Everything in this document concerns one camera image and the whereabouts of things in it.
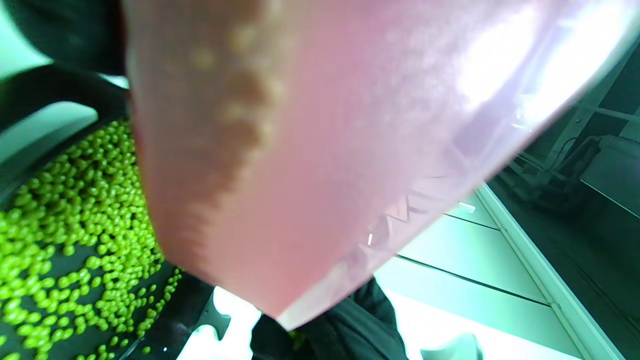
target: black plastic bin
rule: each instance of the black plastic bin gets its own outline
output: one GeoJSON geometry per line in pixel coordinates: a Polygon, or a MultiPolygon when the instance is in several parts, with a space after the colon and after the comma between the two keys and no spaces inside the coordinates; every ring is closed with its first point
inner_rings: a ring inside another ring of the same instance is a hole
{"type": "MultiPolygon", "coordinates": [[[[45,134],[29,144],[3,163],[0,163],[0,211],[9,210],[15,192],[48,162],[63,154],[71,146],[100,128],[126,119],[126,90],[111,84],[96,74],[70,70],[57,65],[27,70],[9,80],[0,81],[0,134],[34,112],[56,102],[72,101],[95,109],[98,119],[89,125],[69,123],[45,134]]],[[[70,268],[91,256],[91,251],[79,251],[71,258],[56,259],[51,276],[64,274],[70,268]]],[[[174,267],[164,263],[160,271],[140,282],[140,286],[158,284],[161,289],[173,274],[174,267]]],[[[136,334],[118,334],[120,339],[129,339],[129,344],[116,350],[116,359],[162,359],[174,360],[178,357],[191,333],[203,324],[216,329],[219,337],[224,336],[230,318],[220,315],[212,302],[213,287],[184,273],[175,288],[173,297],[165,304],[153,326],[145,337],[137,339],[136,334]],[[150,347],[151,353],[142,354],[142,348],[150,347]]],[[[101,288],[92,289],[87,297],[100,296],[101,288]]],[[[0,334],[8,341],[0,347],[0,357],[12,352],[22,353],[21,359],[33,355],[24,353],[20,338],[10,325],[0,320],[0,334]]],[[[57,343],[49,352],[49,359],[75,359],[78,353],[90,354],[98,345],[109,342],[115,335],[112,329],[100,331],[95,327],[57,343]]]]}

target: white floor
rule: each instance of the white floor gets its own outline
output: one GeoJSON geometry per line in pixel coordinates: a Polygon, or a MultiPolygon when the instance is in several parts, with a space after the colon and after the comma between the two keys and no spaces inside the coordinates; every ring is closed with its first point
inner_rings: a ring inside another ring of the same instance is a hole
{"type": "MultiPolygon", "coordinates": [[[[408,357],[411,360],[422,360],[420,349],[441,348],[465,332],[476,335],[486,360],[576,359],[416,300],[385,291],[396,307],[398,328],[403,335],[408,357]]],[[[179,360],[251,359],[252,353],[249,349],[251,329],[258,320],[260,312],[251,304],[220,288],[216,288],[214,301],[221,313],[232,317],[224,339],[218,341],[213,328],[205,325],[193,333],[179,360]]]]}

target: black cable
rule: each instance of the black cable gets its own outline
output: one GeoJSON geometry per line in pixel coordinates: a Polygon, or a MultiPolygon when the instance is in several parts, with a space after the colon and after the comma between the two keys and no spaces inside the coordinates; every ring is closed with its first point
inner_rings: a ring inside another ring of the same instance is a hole
{"type": "Polygon", "coordinates": [[[554,159],[553,164],[551,164],[551,166],[548,168],[549,170],[553,170],[556,167],[556,163],[557,163],[558,159],[560,158],[560,155],[563,153],[564,148],[567,146],[567,144],[569,144],[569,142],[571,140],[577,140],[577,139],[578,139],[577,137],[569,138],[569,139],[567,139],[567,141],[564,142],[564,144],[560,148],[560,151],[556,154],[556,158],[554,159]]]}

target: plastic bag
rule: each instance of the plastic bag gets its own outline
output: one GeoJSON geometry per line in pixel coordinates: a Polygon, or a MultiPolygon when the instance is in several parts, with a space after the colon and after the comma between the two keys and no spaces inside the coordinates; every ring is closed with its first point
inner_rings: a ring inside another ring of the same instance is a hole
{"type": "Polygon", "coordinates": [[[125,1],[166,257],[286,329],[311,320],[416,235],[368,241],[416,179],[430,223],[609,64],[637,6],[125,1]]]}

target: metal frame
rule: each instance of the metal frame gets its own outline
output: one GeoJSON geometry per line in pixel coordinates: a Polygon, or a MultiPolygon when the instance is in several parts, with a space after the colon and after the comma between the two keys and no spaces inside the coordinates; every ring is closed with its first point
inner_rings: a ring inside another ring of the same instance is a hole
{"type": "Polygon", "coordinates": [[[540,287],[583,358],[625,360],[489,186],[483,184],[476,193],[540,287]]]}
{"type": "Polygon", "coordinates": [[[544,161],[545,167],[550,167],[554,162],[561,163],[564,160],[564,156],[569,149],[565,149],[563,154],[559,154],[559,152],[562,151],[563,144],[571,138],[578,137],[586,127],[589,120],[591,120],[593,114],[596,112],[640,123],[640,117],[637,116],[640,115],[640,108],[636,111],[636,116],[632,116],[598,107],[639,44],[640,38],[636,39],[633,44],[631,44],[629,49],[622,55],[614,67],[600,80],[600,82],[598,82],[596,86],[584,94],[582,99],[576,104],[577,111],[547,155],[547,158],[544,161]]]}

